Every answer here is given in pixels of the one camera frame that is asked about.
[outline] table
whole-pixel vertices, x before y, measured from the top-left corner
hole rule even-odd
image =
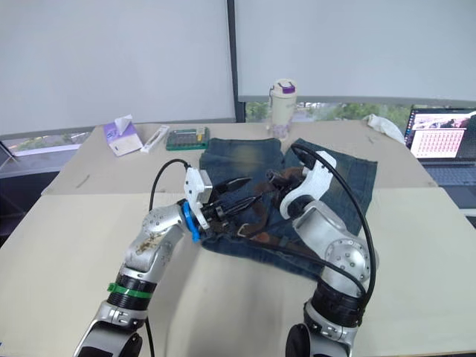
[[[268,133],[262,123],[207,124],[212,137],[228,139],[264,139]],[[171,129],[183,129],[193,124],[175,124]],[[139,124],[137,130],[145,142],[159,124]],[[324,121],[293,123],[288,147],[298,138],[359,158],[378,161],[375,187],[436,187],[437,184],[414,159],[410,151],[379,132],[365,121]],[[171,158],[183,158],[198,167],[203,150],[166,151],[160,143],[149,154],[133,152],[117,158],[106,145],[103,128],[97,127],[78,153],[45,190],[45,194],[85,193],[147,193],[161,165]],[[161,178],[158,188],[164,192],[181,192],[183,168],[173,165]]]
[[[179,198],[158,193],[155,202]],[[73,353],[147,204],[146,193],[135,193],[45,195],[34,205],[0,249],[1,356]],[[475,351],[476,236],[444,190],[375,189],[367,218],[380,266],[354,355]],[[182,241],[149,305],[156,354],[284,356],[314,288]]]

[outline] blue ring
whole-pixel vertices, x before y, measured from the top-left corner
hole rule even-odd
[[[185,201],[183,211],[184,211],[185,222],[187,223],[187,227],[190,230],[190,232],[192,232],[192,241],[194,243],[197,243],[200,240],[200,233],[199,233],[199,229],[193,224],[192,214],[190,213],[190,205],[188,201]]]

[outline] tissue box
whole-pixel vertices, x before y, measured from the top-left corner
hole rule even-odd
[[[122,134],[119,134],[115,123],[106,124],[104,126],[104,135],[106,136],[107,144],[116,156],[128,154],[142,147],[142,141],[132,123],[129,123]]]

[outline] blue jeans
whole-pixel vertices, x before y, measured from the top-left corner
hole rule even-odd
[[[373,183],[376,176],[377,163],[354,158],[340,152],[298,139],[296,143],[304,144],[318,151],[327,151],[337,161],[337,171],[344,177],[352,188],[362,211],[367,212],[372,199]],[[289,167],[301,166],[299,159],[291,149],[285,155],[280,151],[277,139],[259,141],[211,139],[208,148],[200,158],[200,168],[207,170],[213,184],[226,179],[249,176],[252,180],[240,190],[223,195],[223,205],[232,205],[236,200],[255,195],[260,192],[260,183],[266,182],[266,171],[273,169],[281,171]],[[321,197],[345,222],[350,233],[358,234],[361,223],[356,210],[340,184],[333,179],[328,191]],[[269,213],[266,225],[272,225],[283,219],[279,210],[271,204],[271,197],[263,195],[262,205]],[[256,224],[262,221],[254,209],[248,209],[234,217],[231,223],[235,227],[243,223]],[[235,257],[247,257],[261,263],[268,263],[294,274],[316,279],[321,267],[303,257],[291,254],[293,251],[314,255],[306,247],[291,225],[269,230],[270,245],[260,244],[252,239],[232,236],[222,232],[214,237],[202,237],[202,246],[211,251],[228,254]],[[286,253],[276,248],[286,248]]]

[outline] robotic arm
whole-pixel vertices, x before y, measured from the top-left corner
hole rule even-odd
[[[335,167],[335,159],[320,152]],[[294,325],[286,342],[286,357],[351,356],[353,341],[369,296],[362,283],[369,279],[372,251],[367,242],[347,231],[344,222],[319,198],[332,179],[328,168],[300,152],[305,164],[302,178],[269,173],[278,192],[280,212],[292,219],[301,239],[326,266],[314,295],[304,305],[303,324]],[[142,338],[137,329],[147,319],[147,307],[159,284],[173,249],[183,236],[199,239],[199,230],[210,232],[211,221],[224,226],[234,214],[250,208],[252,196],[224,209],[219,197],[243,186],[237,178],[215,187],[203,170],[188,167],[185,200],[152,209],[144,218],[138,237],[126,252],[109,297],[100,307],[74,352],[74,357],[136,357]]]

